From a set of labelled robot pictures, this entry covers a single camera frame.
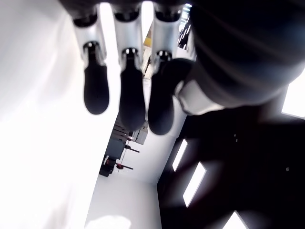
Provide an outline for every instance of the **white wall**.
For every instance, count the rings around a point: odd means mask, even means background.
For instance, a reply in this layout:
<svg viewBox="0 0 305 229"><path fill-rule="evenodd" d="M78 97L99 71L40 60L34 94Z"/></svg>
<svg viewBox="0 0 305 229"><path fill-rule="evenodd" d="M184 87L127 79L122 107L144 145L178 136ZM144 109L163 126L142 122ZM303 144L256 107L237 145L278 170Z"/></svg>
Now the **white wall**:
<svg viewBox="0 0 305 229"><path fill-rule="evenodd" d="M106 226L108 219L118 224L120 222L115 218L119 217L124 217L126 224L112 228L161 229L156 186L117 174L99 175L86 220L87 229L94 228L93 224L99 221L102 221L99 229L112 229Z"/></svg>

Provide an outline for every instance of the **black fingertip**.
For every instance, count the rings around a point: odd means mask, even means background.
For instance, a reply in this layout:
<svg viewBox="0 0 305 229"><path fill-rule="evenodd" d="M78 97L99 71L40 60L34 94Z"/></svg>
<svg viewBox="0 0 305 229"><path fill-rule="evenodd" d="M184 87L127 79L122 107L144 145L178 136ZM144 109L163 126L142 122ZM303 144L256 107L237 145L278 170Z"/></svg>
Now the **black fingertip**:
<svg viewBox="0 0 305 229"><path fill-rule="evenodd" d="M84 102L93 115L103 113L109 105L107 67L95 62L85 69Z"/></svg>

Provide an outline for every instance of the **black ceiling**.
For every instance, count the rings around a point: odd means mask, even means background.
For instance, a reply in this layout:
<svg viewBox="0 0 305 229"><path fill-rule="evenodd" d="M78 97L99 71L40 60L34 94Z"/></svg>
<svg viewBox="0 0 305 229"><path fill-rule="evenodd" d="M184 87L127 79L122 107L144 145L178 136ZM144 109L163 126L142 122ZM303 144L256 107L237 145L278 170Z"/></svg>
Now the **black ceiling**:
<svg viewBox="0 0 305 229"><path fill-rule="evenodd" d="M187 118L158 183L163 229L222 228L234 210L252 214L243 218L250 229L304 227L305 121L280 113L284 97ZM182 195L199 161L207 173L187 208Z"/></svg>

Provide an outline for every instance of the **rectangular light panel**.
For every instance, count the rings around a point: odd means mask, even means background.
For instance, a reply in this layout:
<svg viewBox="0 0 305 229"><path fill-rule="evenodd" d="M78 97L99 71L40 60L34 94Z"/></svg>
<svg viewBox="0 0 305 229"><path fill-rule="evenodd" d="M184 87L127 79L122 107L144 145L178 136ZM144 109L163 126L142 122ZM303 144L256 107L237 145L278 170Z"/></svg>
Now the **rectangular light panel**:
<svg viewBox="0 0 305 229"><path fill-rule="evenodd" d="M182 143L181 143L181 146L180 146L180 148L179 148L179 150L178 150L178 153L177 153L177 155L176 155L176 158L175 158L175 160L173 161L173 170L174 170L175 172L176 172L177 167L178 167L178 165L179 165L179 163L180 163L180 161L181 161L181 158L182 158L182 156L183 156L183 154L184 154L184 152L185 152L186 147L187 147L187 141L186 141L185 139L183 139L183 141L182 141Z"/></svg>
<svg viewBox="0 0 305 229"><path fill-rule="evenodd" d="M229 218L223 229L248 229L248 227L240 218L238 213L235 211L233 215Z"/></svg>
<svg viewBox="0 0 305 229"><path fill-rule="evenodd" d="M186 207L188 208L193 197L195 196L195 193L205 175L206 169L204 166L199 162L197 165L197 168L191 178L190 183L188 184L184 194L183 199L185 202Z"/></svg>

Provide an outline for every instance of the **ceiling light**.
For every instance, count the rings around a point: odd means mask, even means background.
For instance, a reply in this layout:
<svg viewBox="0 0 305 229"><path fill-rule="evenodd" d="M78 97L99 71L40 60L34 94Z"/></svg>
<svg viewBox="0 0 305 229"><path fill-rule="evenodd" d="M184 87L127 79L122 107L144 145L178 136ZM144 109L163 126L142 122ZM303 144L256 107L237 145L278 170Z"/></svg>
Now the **ceiling light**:
<svg viewBox="0 0 305 229"><path fill-rule="evenodd" d="M197 165L197 168L191 178L190 183L188 184L184 194L183 199L185 202L186 207L188 208L193 197L195 196L195 193L205 175L206 169L204 166L199 162Z"/></svg>
<svg viewBox="0 0 305 229"><path fill-rule="evenodd" d="M248 229L237 211L229 218L223 229Z"/></svg>
<svg viewBox="0 0 305 229"><path fill-rule="evenodd" d="M282 113L300 118L305 118L305 71L289 84Z"/></svg>
<svg viewBox="0 0 305 229"><path fill-rule="evenodd" d="M182 156L183 156L183 154L184 154L184 152L185 152L186 147L187 147L187 141L186 141L185 139L183 139L183 141L182 141L182 143L181 143L181 146L180 146L180 148L179 148L179 150L178 150L178 153L177 153L177 155L176 155L176 158L175 158L175 160L173 161L173 170L174 170L175 172L176 172L177 167L178 167L178 165L179 165L179 163L180 163L180 161L181 161L181 158L182 158Z"/></svg>

